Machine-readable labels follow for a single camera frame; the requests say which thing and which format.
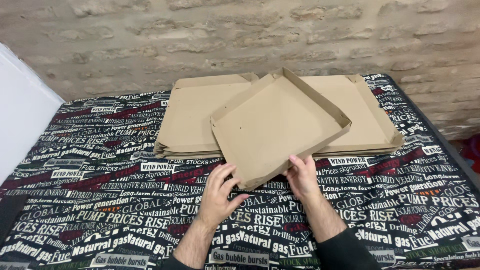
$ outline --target cardboard tray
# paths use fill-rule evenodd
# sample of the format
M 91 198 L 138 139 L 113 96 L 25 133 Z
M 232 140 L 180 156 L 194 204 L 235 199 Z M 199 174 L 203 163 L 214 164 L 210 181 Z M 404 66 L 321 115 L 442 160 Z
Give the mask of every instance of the cardboard tray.
M 241 92 L 211 117 L 225 159 L 237 165 L 241 189 L 253 190 L 348 132 L 351 121 L 286 68 Z
M 372 153 L 376 150 L 381 153 L 387 149 L 395 151 L 403 145 L 403 135 L 385 111 L 379 108 L 378 100 L 361 75 L 312 76 L 301 79 L 336 104 L 352 120 L 348 133 L 316 154 L 352 151 Z
M 256 80 L 254 73 L 178 80 L 170 94 L 154 153 L 162 157 L 168 150 L 171 156 L 183 153 L 181 158 L 187 159 L 189 153 L 201 156 L 202 152 L 220 151 L 210 127 L 210 115 Z

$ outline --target brick wall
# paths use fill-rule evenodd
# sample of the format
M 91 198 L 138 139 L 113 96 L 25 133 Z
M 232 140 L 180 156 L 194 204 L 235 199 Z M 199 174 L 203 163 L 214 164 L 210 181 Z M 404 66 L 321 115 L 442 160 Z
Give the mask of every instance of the brick wall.
M 388 73 L 447 138 L 480 131 L 478 0 L 3 0 L 0 42 L 65 100 L 286 66 Z

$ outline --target black and white newspaper print fabric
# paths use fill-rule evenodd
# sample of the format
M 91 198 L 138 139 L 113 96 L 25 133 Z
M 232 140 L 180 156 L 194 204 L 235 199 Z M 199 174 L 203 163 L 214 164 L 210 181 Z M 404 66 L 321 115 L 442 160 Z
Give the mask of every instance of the black and white newspaper print fabric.
M 317 160 L 321 191 L 385 269 L 479 265 L 474 185 L 389 76 L 363 77 L 406 143 L 392 155 Z M 195 217 L 209 172 L 224 163 L 155 158 L 169 94 L 63 104 L 0 187 L 1 196 L 31 196 L 0 259 L 63 270 L 94 268 L 95 255 L 109 253 L 148 256 L 141 268 L 161 266 Z M 248 193 L 218 226 L 212 248 L 257 254 L 268 258 L 267 267 L 221 263 L 209 254 L 204 268 L 320 269 L 302 204 L 286 179 Z

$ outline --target white wall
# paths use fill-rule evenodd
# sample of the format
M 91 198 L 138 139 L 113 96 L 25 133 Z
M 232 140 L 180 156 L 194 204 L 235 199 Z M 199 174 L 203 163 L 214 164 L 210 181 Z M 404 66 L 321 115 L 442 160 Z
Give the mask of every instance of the white wall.
M 0 184 L 65 101 L 0 43 Z

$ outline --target hairy forearm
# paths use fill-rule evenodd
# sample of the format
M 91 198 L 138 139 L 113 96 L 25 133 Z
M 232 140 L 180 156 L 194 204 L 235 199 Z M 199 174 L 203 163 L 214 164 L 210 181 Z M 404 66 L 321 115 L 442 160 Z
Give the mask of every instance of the hairy forearm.
M 303 205 L 317 242 L 326 241 L 347 228 L 322 194 L 306 200 Z
M 195 219 L 173 252 L 173 256 L 188 267 L 202 269 L 214 234 L 215 228 Z

